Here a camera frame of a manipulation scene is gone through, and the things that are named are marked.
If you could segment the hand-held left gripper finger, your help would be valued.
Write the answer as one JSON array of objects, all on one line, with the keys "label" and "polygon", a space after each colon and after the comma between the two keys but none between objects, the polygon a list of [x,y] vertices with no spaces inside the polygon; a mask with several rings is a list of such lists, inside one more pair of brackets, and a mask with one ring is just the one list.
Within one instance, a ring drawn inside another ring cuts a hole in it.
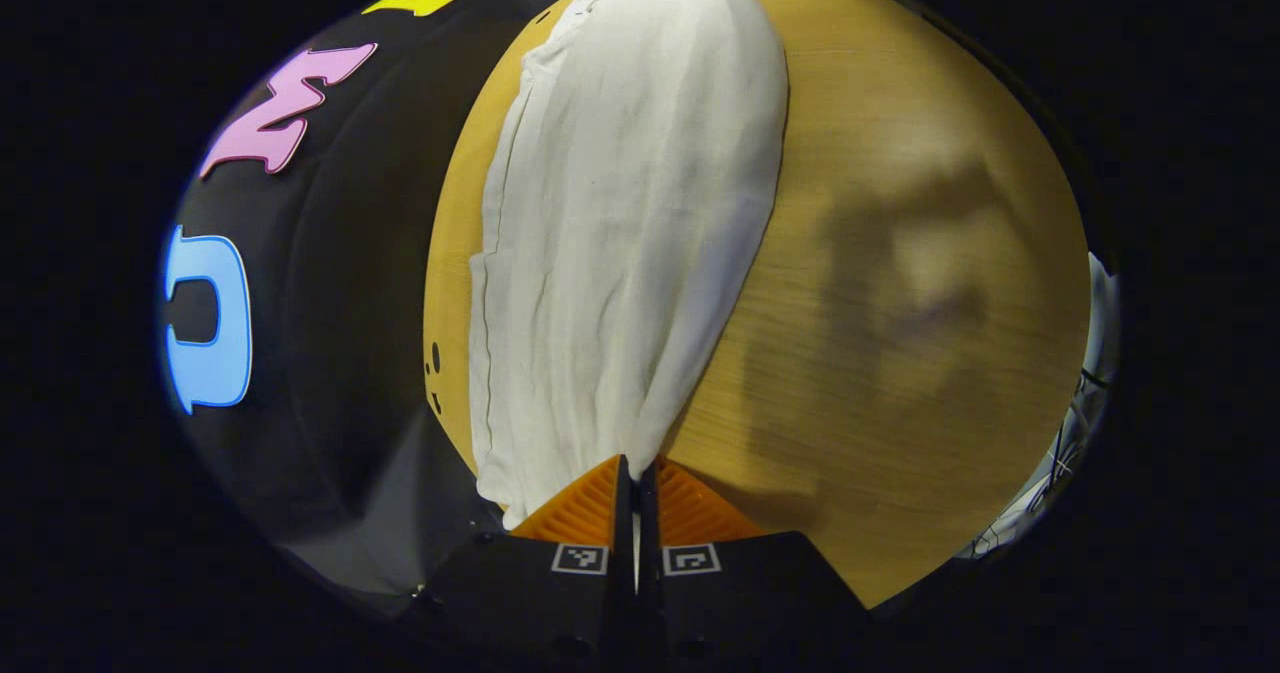
[{"label": "hand-held left gripper finger", "polygon": [[664,672],[870,668],[870,614],[818,546],[664,458],[640,484],[640,605]]},{"label": "hand-held left gripper finger", "polygon": [[476,532],[413,596],[401,626],[434,672],[607,672],[635,603],[623,455],[595,464],[508,532]]}]

